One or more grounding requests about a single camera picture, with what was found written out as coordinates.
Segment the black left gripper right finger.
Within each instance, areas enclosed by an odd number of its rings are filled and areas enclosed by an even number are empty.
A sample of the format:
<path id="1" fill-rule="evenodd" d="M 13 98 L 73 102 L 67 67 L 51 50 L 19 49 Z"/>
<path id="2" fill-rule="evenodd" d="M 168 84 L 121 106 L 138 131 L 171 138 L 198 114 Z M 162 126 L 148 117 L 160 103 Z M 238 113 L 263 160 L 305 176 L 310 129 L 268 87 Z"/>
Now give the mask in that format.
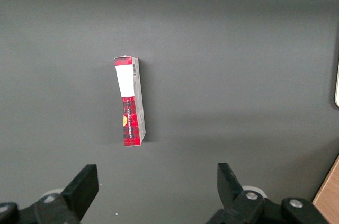
<path id="1" fill-rule="evenodd" d="M 308 200 L 291 197 L 276 204 L 243 189 L 227 163 L 218 163 L 217 189 L 223 208 L 207 223 L 328 223 Z"/>

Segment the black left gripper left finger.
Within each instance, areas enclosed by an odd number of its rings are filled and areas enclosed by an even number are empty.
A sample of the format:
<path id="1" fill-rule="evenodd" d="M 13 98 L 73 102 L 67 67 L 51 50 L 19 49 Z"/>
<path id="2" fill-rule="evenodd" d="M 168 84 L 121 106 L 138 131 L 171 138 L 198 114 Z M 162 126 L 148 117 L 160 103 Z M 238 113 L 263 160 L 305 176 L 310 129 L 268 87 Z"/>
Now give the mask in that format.
<path id="1" fill-rule="evenodd" d="M 99 191 L 97 165 L 88 164 L 59 193 L 49 193 L 27 208 L 1 203 L 1 223 L 80 223 Z"/>

